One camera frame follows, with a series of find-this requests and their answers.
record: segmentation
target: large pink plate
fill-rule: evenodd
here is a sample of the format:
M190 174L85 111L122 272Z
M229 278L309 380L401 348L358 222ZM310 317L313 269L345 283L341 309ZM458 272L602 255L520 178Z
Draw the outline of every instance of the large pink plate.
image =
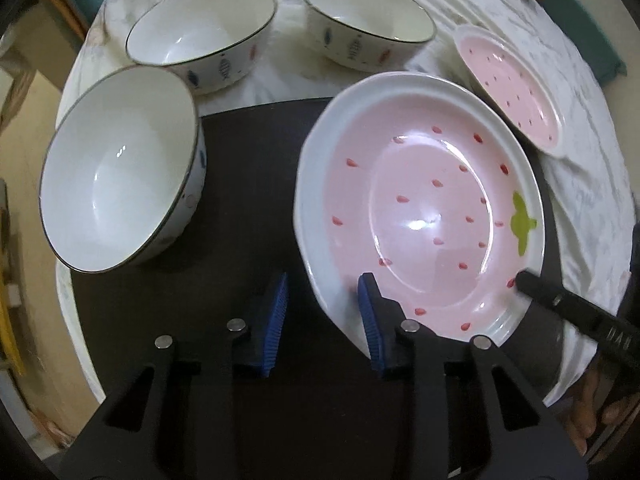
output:
M461 25L454 40L478 89L489 96L511 126L542 152L562 156L562 118L552 92L536 70L485 28Z
M542 266L540 193L517 140L473 94L423 74L372 76L329 104L294 209L316 297L364 352L363 272L439 335L501 344L527 309L514 276Z

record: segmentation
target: small pink plate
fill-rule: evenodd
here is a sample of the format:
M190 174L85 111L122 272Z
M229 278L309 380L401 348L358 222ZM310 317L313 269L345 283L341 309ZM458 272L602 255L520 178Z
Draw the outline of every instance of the small pink plate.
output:
M542 203L518 141L451 82L388 72L341 92L306 139L294 225L319 304L367 353L356 284L373 272L408 318L439 335L502 344L539 271Z
M461 25L458 53L500 113L537 149L561 157L562 119L553 95L523 57L485 28Z

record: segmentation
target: tiled floor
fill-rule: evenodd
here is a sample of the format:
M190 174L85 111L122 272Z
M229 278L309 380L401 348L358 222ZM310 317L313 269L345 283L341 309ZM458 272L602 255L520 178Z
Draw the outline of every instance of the tiled floor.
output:
M27 50L34 42L48 44L38 62L54 66L51 72L61 86L74 57L69 47L51 41L50 24L36 23L30 38L22 38ZM37 73L20 113L0 134L0 176L8 187L12 222L12 248L17 255L14 273L22 288L23 306L12 311L18 346L28 373L17 383L27 404L41 409L71 434L77 434L98 404L84 380L71 339L60 313L55 280L55 256L47 244L38 212L40 170L54 124L60 90Z

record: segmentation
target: black tray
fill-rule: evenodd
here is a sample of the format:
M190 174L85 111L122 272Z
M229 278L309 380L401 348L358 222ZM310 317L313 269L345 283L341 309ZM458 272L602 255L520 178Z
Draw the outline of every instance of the black tray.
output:
M154 260L105 274L72 272L82 331L107 394L156 336L194 340L242 312L273 269L290 274L290 307L269 381L235 388L244 478L388 479L406 429L406 385L383 383L316 303L292 226L298 156L329 99L204 118L203 197L184 234ZM543 197L543 274L561 283L551 204ZM556 383L562 322L532 306L503 348L541 396Z

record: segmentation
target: white fabric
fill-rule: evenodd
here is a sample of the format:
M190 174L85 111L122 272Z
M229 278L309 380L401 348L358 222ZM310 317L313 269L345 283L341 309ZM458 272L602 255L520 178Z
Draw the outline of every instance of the white fabric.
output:
M82 47L62 96L58 120L98 79L130 64L124 44L138 17L158 0L106 0ZM256 68L236 85L198 99L201 115L232 108L333 96L366 76L319 56L304 35L302 0L278 0L270 47ZM628 176L606 102L576 47L534 0L417 0L434 18L436 38L407 68L443 76L467 88L470 77L458 58L452 32L461 23L482 25L513 44L556 92L566 121L568 158L542 155L562 260L564 286L615 312L628 269L634 206ZM68 269L58 283L71 287ZM88 378L97 381L78 325L73 293L60 302ZM559 383L550 404L581 375L593 343L565 327Z

